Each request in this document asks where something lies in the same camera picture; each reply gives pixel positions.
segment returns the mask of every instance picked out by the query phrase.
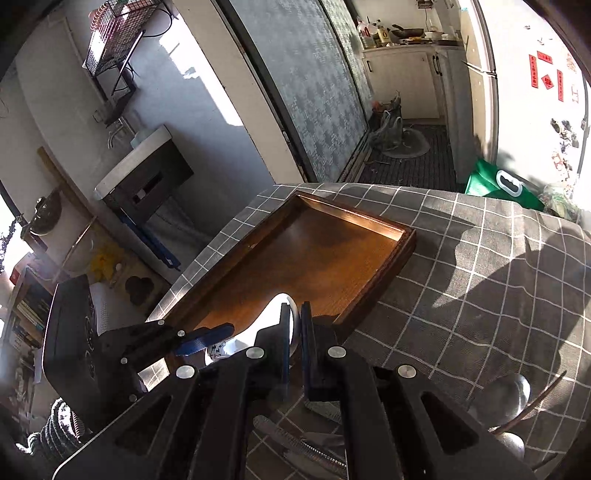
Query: white cabinet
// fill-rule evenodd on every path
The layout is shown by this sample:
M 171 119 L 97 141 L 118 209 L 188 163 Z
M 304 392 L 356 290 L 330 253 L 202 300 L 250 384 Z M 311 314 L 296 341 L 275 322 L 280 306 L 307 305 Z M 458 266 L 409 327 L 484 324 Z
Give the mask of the white cabinet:
M 461 47 L 395 46 L 363 54 L 375 100 L 388 103 L 399 91 L 404 119 L 444 119 L 460 183 L 466 182 L 476 160 L 465 61 Z
M 366 53 L 364 63 L 375 100 L 388 103 L 400 92 L 403 118 L 441 117 L 428 52 L 373 53 Z

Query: faucet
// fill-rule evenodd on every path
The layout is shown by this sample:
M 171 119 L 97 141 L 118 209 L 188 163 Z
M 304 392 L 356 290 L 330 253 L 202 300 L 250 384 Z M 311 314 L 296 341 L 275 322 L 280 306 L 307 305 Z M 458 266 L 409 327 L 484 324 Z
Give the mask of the faucet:
M 120 116 L 117 121 L 119 122 L 119 126 L 113 132 L 109 133 L 109 140 L 107 141 L 108 148 L 113 148 L 113 139 L 115 138 L 115 135 L 117 135 L 124 128 L 127 128 L 127 130 L 129 130 L 132 135 L 135 135 L 134 129 L 131 128 L 131 125 L 124 117 Z
M 109 140 L 107 141 L 108 148 L 113 148 L 113 139 L 115 138 L 115 135 L 117 135 L 117 133 L 119 133 L 121 130 L 123 130 L 123 125 L 118 126 L 115 131 L 109 133 Z

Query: plaid tablecloth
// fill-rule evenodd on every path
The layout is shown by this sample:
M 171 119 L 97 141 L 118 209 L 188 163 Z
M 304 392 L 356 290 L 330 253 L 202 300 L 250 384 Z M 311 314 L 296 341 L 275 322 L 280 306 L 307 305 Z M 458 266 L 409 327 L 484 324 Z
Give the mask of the plaid tablecloth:
M 417 230 L 414 254 L 347 339 L 348 348 L 374 365 L 412 364 L 465 406 L 501 375 L 523 374 L 534 398 L 567 370 L 541 408 L 513 429 L 524 439 L 529 464 L 566 452 L 589 413 L 591 238 L 573 223 L 513 202 L 410 187 L 276 185 L 224 227 L 150 319 L 161 318 L 295 189 Z M 303 408 L 301 391 L 293 390 L 278 412 L 280 425 L 296 434 L 336 428 Z M 299 476 L 270 439 L 255 436 L 251 443 L 248 475 L 260 480 Z M 275 470 L 259 468 L 273 461 Z

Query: bookshelf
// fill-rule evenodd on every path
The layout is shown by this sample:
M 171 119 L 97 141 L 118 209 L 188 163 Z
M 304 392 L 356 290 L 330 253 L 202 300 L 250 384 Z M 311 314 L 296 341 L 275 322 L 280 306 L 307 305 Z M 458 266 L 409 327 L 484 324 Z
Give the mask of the bookshelf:
M 34 392 L 34 354 L 43 346 L 52 283 L 25 267 L 12 289 L 0 336 L 0 403 L 28 430 Z

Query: wire basket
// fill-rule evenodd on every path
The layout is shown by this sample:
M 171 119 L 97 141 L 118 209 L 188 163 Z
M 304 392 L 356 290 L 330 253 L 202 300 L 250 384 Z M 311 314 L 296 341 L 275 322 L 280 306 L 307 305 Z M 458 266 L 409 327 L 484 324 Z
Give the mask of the wire basket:
M 125 60 L 161 0 L 108 0 L 91 20 L 86 68 L 93 77 Z

